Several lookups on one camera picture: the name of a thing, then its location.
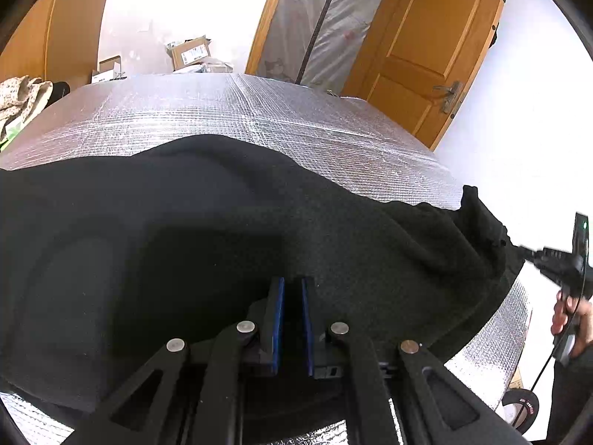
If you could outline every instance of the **wooden cabinet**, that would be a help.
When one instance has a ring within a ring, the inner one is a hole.
[[[97,68],[106,0],[37,0],[0,54],[0,81],[29,75],[74,90]]]
[[[342,95],[434,149],[486,55],[505,0],[382,0]]]

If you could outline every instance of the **beige fabric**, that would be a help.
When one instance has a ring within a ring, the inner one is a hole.
[[[0,83],[0,146],[8,144],[45,108],[52,82],[40,78],[14,77]]]

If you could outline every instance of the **foil-covered table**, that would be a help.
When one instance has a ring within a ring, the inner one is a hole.
[[[133,155],[203,133],[277,150],[372,199],[460,205],[461,185],[434,154],[365,101],[237,74],[146,75],[81,87],[36,117],[0,154],[0,168]],[[517,366],[530,311],[517,279],[484,328],[446,363],[491,408]],[[67,427],[19,397],[2,400],[31,444],[67,436]],[[344,423],[286,443],[328,443],[328,437],[347,443]]]

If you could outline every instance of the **door panel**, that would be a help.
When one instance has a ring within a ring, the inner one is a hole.
[[[373,22],[383,23],[371,25],[342,95],[368,100],[434,149],[487,52],[502,6],[503,0],[383,0]],[[447,89],[456,81],[453,95]]]

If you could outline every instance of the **silver screw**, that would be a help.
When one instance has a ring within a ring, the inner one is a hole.
[[[405,341],[401,342],[400,348],[404,353],[408,353],[408,355],[413,355],[414,353],[418,353],[420,345],[416,343],[413,339],[406,339]]]
[[[342,323],[341,321],[336,321],[330,326],[330,330],[334,334],[346,334],[350,331],[350,326],[346,323]]]
[[[181,351],[183,348],[185,348],[185,341],[181,338],[173,338],[167,342],[167,349],[172,353]]]
[[[251,333],[255,328],[256,324],[253,321],[248,320],[242,321],[236,326],[236,330],[239,331],[239,333]]]

